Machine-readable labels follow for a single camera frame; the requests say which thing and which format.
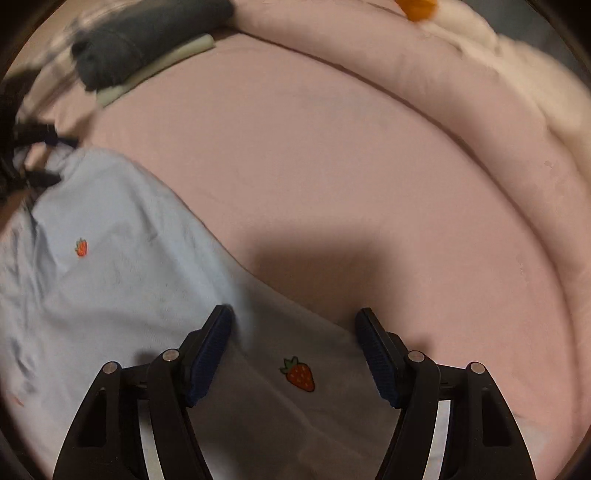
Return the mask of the light blue strawberry pants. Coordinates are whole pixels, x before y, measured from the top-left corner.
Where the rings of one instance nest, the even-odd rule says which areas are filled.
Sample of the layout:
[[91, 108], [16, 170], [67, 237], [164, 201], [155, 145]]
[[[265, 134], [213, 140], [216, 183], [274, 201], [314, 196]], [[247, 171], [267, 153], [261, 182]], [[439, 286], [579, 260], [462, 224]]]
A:
[[47, 164], [60, 182], [20, 205], [1, 239], [1, 381], [43, 473], [105, 363], [149, 362], [228, 304], [228, 348], [189, 414], [213, 477], [376, 475], [398, 413], [344, 320], [253, 277], [124, 156], [60, 147]]

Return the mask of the folded dark blue jeans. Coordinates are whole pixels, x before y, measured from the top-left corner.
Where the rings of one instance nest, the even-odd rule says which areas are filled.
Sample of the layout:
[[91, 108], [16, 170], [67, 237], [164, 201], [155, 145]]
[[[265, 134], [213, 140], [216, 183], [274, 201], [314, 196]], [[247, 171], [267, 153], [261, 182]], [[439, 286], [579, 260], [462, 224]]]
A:
[[174, 48], [222, 26], [231, 1], [139, 1], [75, 36], [71, 55], [85, 89], [122, 84]]

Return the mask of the pink bed sheet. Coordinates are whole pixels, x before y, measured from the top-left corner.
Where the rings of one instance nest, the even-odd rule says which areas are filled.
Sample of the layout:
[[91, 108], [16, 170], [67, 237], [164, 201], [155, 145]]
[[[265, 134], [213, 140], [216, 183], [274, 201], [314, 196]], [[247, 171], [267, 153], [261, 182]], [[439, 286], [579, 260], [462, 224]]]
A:
[[554, 269], [483, 167], [417, 111], [235, 33], [108, 108], [74, 87], [44, 118], [80, 149], [145, 169], [295, 304], [352, 334], [371, 307], [439, 363], [483, 362], [539, 478], [576, 447], [578, 379]]

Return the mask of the folded pale green garment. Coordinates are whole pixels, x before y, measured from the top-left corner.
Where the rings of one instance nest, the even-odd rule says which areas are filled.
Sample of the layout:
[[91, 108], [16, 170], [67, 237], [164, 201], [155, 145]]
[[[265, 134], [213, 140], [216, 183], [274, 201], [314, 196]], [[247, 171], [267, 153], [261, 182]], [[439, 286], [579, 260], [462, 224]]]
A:
[[122, 84], [99, 90], [95, 95], [96, 102], [105, 108], [151, 77], [190, 57], [211, 50], [214, 46], [215, 41], [209, 34], [180, 45], [132, 74]]

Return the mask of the mauve quilted comforter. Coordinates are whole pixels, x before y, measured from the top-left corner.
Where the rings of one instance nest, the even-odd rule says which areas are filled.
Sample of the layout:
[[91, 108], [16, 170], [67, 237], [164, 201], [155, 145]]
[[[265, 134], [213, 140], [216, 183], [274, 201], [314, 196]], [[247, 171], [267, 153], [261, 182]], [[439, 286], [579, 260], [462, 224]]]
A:
[[577, 412], [590, 421], [590, 187], [572, 155], [495, 73], [384, 1], [239, 1], [236, 29], [341, 66], [462, 140], [556, 268], [575, 337]]

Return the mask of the white goose plush toy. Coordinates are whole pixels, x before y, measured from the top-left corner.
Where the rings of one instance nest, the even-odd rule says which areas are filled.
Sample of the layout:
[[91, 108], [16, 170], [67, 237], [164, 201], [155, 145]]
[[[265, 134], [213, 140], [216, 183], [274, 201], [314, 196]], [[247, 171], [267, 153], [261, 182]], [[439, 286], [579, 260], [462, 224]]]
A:
[[494, 70], [568, 149], [590, 156], [590, 92], [550, 55], [494, 30], [463, 1], [400, 1], [408, 20]]

